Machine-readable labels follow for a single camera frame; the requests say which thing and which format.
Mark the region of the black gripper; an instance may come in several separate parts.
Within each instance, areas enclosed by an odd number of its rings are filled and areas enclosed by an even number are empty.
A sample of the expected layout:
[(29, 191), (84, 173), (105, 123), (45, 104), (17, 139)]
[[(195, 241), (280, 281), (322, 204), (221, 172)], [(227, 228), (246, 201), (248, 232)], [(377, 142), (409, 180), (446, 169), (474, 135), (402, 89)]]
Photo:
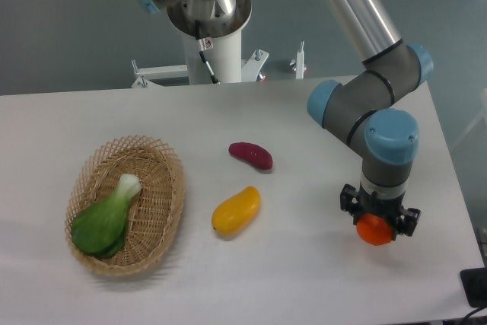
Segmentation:
[(369, 193), (362, 185), (358, 191), (346, 183), (339, 195), (340, 209), (352, 217), (353, 225), (366, 214), (382, 218), (389, 226), (393, 226), (393, 241), (398, 236), (411, 237), (421, 216), (421, 211), (402, 206), (402, 196), (393, 199), (380, 198), (378, 192)]

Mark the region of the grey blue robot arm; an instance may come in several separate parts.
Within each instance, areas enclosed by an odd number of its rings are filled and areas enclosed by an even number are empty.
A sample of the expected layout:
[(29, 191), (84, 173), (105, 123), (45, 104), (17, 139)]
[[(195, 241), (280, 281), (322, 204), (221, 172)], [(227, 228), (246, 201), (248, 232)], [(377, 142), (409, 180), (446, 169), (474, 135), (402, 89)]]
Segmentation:
[[(432, 73), (420, 45), (407, 45), (379, 0), (327, 0), (357, 49), (364, 71), (346, 84), (324, 81), (307, 101), (308, 114), (362, 159), (359, 187), (345, 185), (340, 208), (372, 245), (411, 236), (421, 212), (403, 206), (419, 145), (419, 127), (394, 104)], [(138, 0), (150, 14), (166, 11), (185, 36), (192, 84), (241, 82), (240, 47), (219, 45), (250, 19), (250, 0)]]

